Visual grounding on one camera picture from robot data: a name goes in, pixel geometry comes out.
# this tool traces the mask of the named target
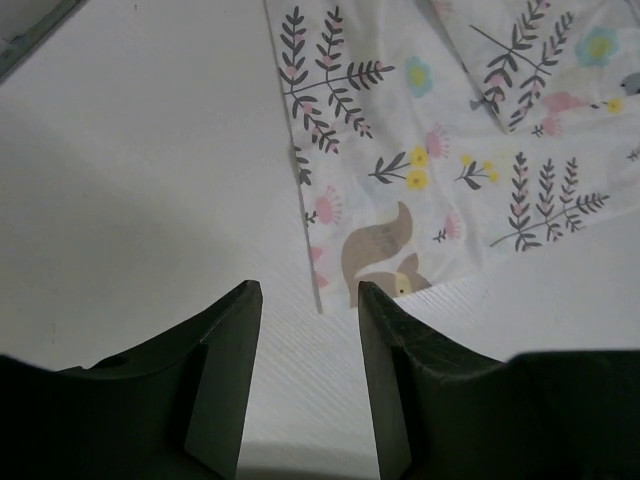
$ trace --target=squirrel print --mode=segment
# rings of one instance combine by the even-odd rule
[[[403,202],[398,202],[398,216],[382,225],[359,228],[347,237],[342,247],[342,274],[349,287],[351,307],[358,305],[358,284],[373,282],[387,295],[397,298],[429,288],[429,281],[418,273],[418,255],[408,255],[397,272],[358,273],[376,263],[395,257],[413,234],[413,219]]]

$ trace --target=yellow flower center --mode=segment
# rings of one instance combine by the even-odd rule
[[[414,65],[411,67],[411,72],[409,73],[409,78],[411,79],[411,83],[416,87],[421,87],[425,83],[427,83],[427,71],[419,65]]]
[[[607,37],[595,37],[589,42],[589,55],[593,58],[604,58],[613,49],[613,43]]]

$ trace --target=white surface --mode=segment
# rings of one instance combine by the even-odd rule
[[[241,468],[377,478],[355,312],[316,313],[279,89],[259,1],[90,0],[0,86],[0,347],[88,366],[255,278]],[[639,220],[403,305],[501,359],[638,347]]]

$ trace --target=floral cloth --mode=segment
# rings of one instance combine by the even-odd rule
[[[537,0],[267,0],[325,313],[355,306],[360,281],[408,295],[640,207],[640,79],[616,63],[640,38],[631,23],[607,30],[614,1],[591,2],[583,12],[590,0],[548,0],[545,15],[556,19],[549,33],[537,13],[529,20]],[[482,39],[495,42],[477,30],[507,45],[511,31],[489,34],[461,9],[491,2],[504,4],[491,17],[495,25],[524,22],[524,14],[540,21],[548,45],[558,19],[561,33],[562,18],[567,30],[575,25],[553,67],[568,57],[569,71],[602,85],[599,96],[583,96],[562,74],[554,85],[567,88],[547,90],[551,81],[541,76],[546,84],[533,94],[541,113],[532,107],[526,122],[505,133],[488,108],[493,92],[483,95],[474,75],[490,52],[462,62],[451,34],[458,25],[465,36],[478,35],[479,48],[487,46]],[[527,37],[537,28],[525,26]],[[543,45],[511,53],[533,55]],[[509,80],[487,82],[502,88],[504,105],[518,101],[505,86],[531,75],[519,57],[516,68],[508,58],[498,63]],[[626,75],[617,86],[608,83],[609,68]]]

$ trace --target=yellow flower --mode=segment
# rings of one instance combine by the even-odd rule
[[[429,185],[429,177],[424,170],[412,170],[407,175],[407,186],[410,190],[422,190]]]
[[[607,102],[609,113],[620,113],[624,109],[624,102],[621,98],[613,98]]]
[[[414,167],[426,167],[429,163],[429,154],[422,147],[416,147],[411,152],[411,165]]]

